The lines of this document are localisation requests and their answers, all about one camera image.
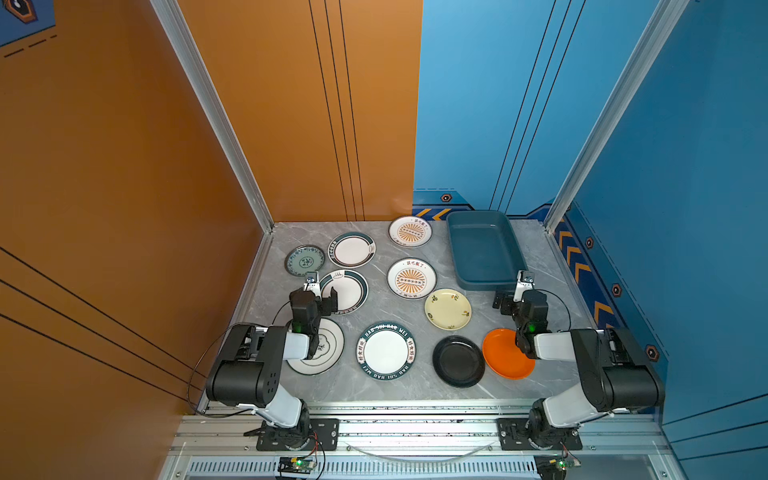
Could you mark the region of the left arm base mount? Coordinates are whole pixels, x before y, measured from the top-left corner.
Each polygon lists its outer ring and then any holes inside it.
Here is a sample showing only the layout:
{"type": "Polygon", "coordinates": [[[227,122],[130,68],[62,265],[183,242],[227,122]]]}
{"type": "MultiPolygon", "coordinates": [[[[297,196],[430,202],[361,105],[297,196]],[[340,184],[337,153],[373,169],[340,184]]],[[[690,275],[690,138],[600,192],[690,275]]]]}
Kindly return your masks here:
{"type": "Polygon", "coordinates": [[[296,427],[265,426],[259,435],[256,449],[260,452],[309,452],[315,447],[330,452],[337,449],[340,421],[337,418],[301,420],[296,427]]]}

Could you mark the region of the white plate green lettered rim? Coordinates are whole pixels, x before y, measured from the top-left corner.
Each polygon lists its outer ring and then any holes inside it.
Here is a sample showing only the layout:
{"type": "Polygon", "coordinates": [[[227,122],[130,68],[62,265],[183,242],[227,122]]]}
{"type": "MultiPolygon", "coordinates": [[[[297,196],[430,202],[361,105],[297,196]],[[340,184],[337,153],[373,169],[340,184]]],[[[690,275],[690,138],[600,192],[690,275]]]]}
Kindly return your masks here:
{"type": "Polygon", "coordinates": [[[404,376],[417,357],[415,337],[396,322],[367,327],[358,337],[355,358],[362,371],[374,380],[392,381],[404,376]]]}

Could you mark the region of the black plate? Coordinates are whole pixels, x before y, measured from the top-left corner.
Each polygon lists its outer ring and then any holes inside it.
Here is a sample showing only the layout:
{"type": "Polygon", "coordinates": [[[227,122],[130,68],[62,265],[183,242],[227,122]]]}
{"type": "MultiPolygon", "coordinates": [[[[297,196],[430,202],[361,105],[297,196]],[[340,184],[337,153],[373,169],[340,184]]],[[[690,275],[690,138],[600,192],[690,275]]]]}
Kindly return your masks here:
{"type": "Polygon", "coordinates": [[[469,388],[483,378],[486,364],[480,348],[471,340],[451,335],[440,340],[432,353],[433,368],[450,386],[469,388]]]}

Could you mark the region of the white orange sunburst plate front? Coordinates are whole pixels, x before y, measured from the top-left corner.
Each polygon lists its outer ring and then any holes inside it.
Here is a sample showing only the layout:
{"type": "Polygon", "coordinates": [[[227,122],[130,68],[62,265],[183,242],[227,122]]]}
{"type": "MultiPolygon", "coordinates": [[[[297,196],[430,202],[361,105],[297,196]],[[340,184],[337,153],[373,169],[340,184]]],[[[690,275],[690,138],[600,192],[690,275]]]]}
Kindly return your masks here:
{"type": "Polygon", "coordinates": [[[405,299],[421,299],[437,285],[437,274],[425,260],[404,258],[395,262],[387,272],[387,284],[397,296],[405,299]]]}

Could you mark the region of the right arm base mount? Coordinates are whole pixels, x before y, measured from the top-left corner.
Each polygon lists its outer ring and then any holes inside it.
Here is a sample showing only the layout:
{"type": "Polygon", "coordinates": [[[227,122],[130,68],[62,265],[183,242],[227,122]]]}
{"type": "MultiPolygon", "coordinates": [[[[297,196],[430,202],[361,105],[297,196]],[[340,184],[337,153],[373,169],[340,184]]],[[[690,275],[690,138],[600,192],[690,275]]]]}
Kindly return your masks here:
{"type": "Polygon", "coordinates": [[[575,428],[555,428],[547,423],[532,426],[529,419],[505,417],[496,420],[497,435],[504,451],[555,451],[583,449],[575,428]]]}

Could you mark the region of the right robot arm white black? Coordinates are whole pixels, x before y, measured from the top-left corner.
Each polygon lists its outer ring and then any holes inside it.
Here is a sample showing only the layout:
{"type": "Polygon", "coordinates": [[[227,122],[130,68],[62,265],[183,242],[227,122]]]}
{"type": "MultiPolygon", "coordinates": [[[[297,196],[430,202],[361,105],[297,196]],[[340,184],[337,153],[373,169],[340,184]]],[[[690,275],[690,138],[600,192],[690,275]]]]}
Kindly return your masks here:
{"type": "Polygon", "coordinates": [[[532,360],[572,362],[579,383],[537,400],[529,412],[531,435],[561,433],[616,409],[659,407],[663,382],[627,329],[570,329],[553,332],[545,292],[498,291],[493,307],[516,325],[515,349],[532,360]]]}

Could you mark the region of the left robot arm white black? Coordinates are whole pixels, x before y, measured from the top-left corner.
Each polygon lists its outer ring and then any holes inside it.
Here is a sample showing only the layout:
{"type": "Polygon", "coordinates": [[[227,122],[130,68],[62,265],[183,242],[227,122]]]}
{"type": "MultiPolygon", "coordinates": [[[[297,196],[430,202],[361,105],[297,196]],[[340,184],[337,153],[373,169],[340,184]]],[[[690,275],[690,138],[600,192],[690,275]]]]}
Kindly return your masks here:
{"type": "Polygon", "coordinates": [[[248,409],[282,436],[310,436],[306,403],[280,385],[283,362],[309,360],[320,343],[324,316],[338,307],[338,293],[323,297],[311,290],[290,293],[288,326],[240,323],[232,327],[213,362],[206,396],[227,406],[248,409]]]}

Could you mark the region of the cream yellow plate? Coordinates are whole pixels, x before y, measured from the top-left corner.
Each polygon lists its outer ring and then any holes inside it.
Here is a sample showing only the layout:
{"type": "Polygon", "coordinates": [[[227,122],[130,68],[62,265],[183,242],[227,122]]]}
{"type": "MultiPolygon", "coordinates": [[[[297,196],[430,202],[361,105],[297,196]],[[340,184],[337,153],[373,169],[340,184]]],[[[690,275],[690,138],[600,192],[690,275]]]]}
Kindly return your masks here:
{"type": "Polygon", "coordinates": [[[457,331],[469,324],[472,318],[470,301],[461,292],[440,289],[432,292],[425,301],[427,320],[445,331],[457,331]]]}

